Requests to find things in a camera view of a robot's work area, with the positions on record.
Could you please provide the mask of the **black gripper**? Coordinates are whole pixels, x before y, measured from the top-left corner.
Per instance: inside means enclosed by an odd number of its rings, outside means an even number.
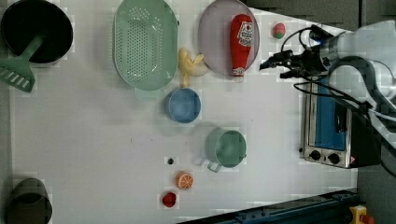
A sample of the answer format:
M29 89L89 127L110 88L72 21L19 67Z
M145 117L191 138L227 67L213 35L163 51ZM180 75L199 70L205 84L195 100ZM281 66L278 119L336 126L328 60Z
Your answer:
M293 52L291 50L275 53L267 61L260 64L260 69L275 68L277 66L288 67L291 65L292 57ZM293 59L297 61L301 65L301 68L310 76L319 75L327 71L320 60L319 48L306 49L302 54L295 55ZM281 78L294 78L299 76L300 72L297 70L290 70L280 74Z

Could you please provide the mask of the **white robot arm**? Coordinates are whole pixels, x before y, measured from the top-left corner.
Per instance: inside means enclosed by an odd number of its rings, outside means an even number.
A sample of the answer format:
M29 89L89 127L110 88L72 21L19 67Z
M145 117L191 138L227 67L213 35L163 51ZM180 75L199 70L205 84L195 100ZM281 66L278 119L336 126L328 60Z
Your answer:
M395 147L395 22L381 21L354 32L331 35L308 28L317 42L303 53L281 50L260 69L283 66L283 78L311 80L323 74L327 96L361 114L389 147Z

